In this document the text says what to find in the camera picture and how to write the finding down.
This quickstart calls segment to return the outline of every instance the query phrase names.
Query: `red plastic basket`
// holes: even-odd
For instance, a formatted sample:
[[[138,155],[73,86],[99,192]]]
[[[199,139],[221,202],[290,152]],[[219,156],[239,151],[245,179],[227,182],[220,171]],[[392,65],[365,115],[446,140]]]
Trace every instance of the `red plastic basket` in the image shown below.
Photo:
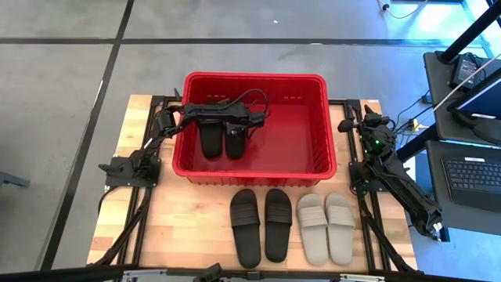
[[[182,103],[236,99],[248,89],[266,92],[270,116],[247,141],[243,157],[204,157],[192,123],[177,135],[172,168],[196,184],[313,186],[337,169],[325,80],[315,74],[195,72],[186,78]],[[258,92],[245,104],[264,108]]]

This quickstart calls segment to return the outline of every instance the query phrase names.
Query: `gray floor tile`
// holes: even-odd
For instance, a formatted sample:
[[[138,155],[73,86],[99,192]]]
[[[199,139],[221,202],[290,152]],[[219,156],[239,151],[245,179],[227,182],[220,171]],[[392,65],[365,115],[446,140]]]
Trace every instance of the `gray floor tile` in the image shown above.
[[[115,37],[127,0],[1,0],[2,37]]]
[[[110,47],[0,45],[0,272],[28,271],[56,210]]]
[[[393,115],[427,89],[423,53],[432,49],[325,45],[122,46],[77,189],[55,266],[82,266],[97,204],[130,94],[173,95],[194,71],[321,74],[331,98],[380,99]],[[74,242],[80,242],[76,248]]]
[[[405,15],[416,3],[393,3]],[[428,3],[415,15],[383,15],[376,0],[142,0],[129,38],[457,38],[469,23],[460,4]]]

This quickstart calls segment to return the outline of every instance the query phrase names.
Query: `wooden table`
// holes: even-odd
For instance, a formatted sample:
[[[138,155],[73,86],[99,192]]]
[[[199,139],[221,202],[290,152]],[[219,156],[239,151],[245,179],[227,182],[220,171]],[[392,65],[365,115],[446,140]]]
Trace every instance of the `wooden table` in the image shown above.
[[[132,95],[125,113],[116,153],[127,157],[141,146],[146,119],[152,96]],[[373,110],[380,112],[377,100],[362,100]],[[308,188],[281,187],[293,205],[293,225],[290,229],[290,242],[287,259],[281,263],[270,262],[264,255],[265,242],[265,195],[270,187],[250,187],[258,197],[261,220],[261,264],[258,270],[288,270],[312,272],[363,273],[367,271],[365,248],[363,245],[359,208],[356,196],[349,191],[348,162],[350,160],[348,136],[339,133],[336,127],[344,119],[341,106],[330,106],[330,119],[337,156],[337,173],[332,179],[321,181]],[[243,186],[199,186],[177,176],[172,171],[172,152],[175,138],[166,139],[160,148],[162,170],[160,181],[153,189],[146,232],[142,246],[140,266],[163,268],[205,269],[219,262],[223,269],[243,269],[238,263],[229,220],[229,202]],[[131,187],[119,187],[110,193],[103,202],[92,239],[88,262],[100,259],[111,246],[124,227],[124,221],[131,196]],[[296,204],[307,193],[318,193],[325,200],[332,192],[343,193],[350,201],[355,216],[353,261],[348,266],[339,266],[329,260],[324,266],[312,266],[305,257],[301,235],[297,224]],[[389,193],[379,193],[380,210],[384,231],[405,261],[416,268],[409,228],[403,207]],[[135,234],[129,241],[126,262],[132,260]],[[372,234],[377,268],[382,269],[379,245]]]

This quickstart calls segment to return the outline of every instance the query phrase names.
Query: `gray slide sandal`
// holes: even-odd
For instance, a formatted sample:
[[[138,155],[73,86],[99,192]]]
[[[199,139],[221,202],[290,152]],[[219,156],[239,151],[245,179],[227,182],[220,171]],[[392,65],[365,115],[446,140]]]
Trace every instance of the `gray slide sandal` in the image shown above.
[[[326,199],[326,214],[329,225],[330,257],[338,265],[347,265],[353,256],[353,229],[355,220],[346,197],[331,193]]]
[[[306,259],[315,266],[321,266],[329,259],[327,252],[327,219],[320,196],[310,193],[297,203],[297,217],[301,228]]]

